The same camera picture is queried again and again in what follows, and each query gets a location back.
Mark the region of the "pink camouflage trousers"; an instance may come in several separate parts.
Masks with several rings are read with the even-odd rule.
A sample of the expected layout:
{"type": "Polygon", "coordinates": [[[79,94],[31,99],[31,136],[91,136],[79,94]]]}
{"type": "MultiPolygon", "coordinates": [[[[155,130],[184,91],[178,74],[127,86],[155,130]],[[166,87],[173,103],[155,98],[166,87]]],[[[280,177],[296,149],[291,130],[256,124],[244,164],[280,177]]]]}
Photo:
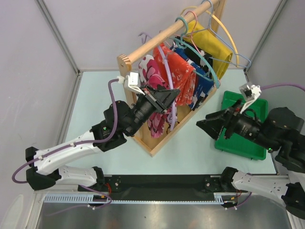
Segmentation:
{"type": "MultiPolygon", "coordinates": [[[[148,86],[155,99],[160,99],[159,91],[169,90],[168,83],[163,79],[157,61],[147,54],[138,64],[141,86],[148,86]]],[[[164,133],[165,123],[172,124],[172,107],[167,112],[153,112],[148,121],[148,129],[152,138],[159,138],[164,133]]]]}

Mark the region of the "purple hanger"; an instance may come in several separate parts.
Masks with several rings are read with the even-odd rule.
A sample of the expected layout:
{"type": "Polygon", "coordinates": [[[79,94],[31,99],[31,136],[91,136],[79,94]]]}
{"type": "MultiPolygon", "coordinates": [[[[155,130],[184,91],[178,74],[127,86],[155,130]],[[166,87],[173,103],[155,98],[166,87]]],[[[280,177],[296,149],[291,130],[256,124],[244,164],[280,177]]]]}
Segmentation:
{"type": "MultiPolygon", "coordinates": [[[[149,34],[145,33],[145,32],[141,32],[138,36],[141,36],[141,37],[143,36],[141,38],[142,44],[146,43],[147,38],[151,39],[151,36],[149,34]]],[[[171,72],[170,72],[169,64],[167,62],[167,59],[165,57],[165,54],[164,54],[161,46],[158,45],[157,47],[158,47],[159,53],[160,53],[160,55],[162,57],[163,64],[165,66],[167,78],[168,78],[168,81],[169,81],[169,87],[170,87],[170,89],[173,89],[173,81],[172,81],[172,77],[171,77],[171,72]]],[[[176,104],[175,104],[175,101],[173,101],[173,103],[172,103],[172,114],[171,114],[171,125],[170,125],[170,130],[171,131],[174,129],[176,121],[177,121],[176,111],[177,111],[176,104]]]]}

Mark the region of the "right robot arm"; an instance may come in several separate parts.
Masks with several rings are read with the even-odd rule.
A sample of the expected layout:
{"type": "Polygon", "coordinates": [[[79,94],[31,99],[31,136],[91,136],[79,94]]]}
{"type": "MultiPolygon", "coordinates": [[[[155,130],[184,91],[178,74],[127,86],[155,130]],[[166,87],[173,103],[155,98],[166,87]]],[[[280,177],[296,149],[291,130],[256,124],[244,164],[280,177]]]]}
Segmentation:
{"type": "Polygon", "coordinates": [[[256,193],[278,202],[292,215],[305,218],[305,136],[301,134],[304,120],[287,107],[272,109],[264,122],[242,111],[242,100],[221,111],[206,115],[196,125],[213,140],[221,133],[229,139],[239,135],[269,153],[277,152],[275,160],[293,176],[289,182],[251,176],[236,168],[226,167],[220,176],[224,191],[238,190],[256,193]]]}

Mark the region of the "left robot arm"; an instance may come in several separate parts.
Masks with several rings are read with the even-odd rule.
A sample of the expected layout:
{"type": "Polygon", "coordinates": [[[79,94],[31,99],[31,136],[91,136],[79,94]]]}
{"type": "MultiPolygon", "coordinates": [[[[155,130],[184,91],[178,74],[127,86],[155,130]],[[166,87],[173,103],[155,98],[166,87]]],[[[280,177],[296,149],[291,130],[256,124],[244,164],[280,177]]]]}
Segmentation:
{"type": "Polygon", "coordinates": [[[105,186],[101,168],[81,169],[68,163],[85,156],[106,152],[125,144],[148,121],[153,113],[166,113],[174,103],[178,89],[141,87],[137,102],[129,107],[124,101],[115,101],[104,111],[104,120],[83,135],[53,148],[26,149],[26,181],[33,190],[43,190],[56,184],[78,185],[99,191],[105,186]]]}

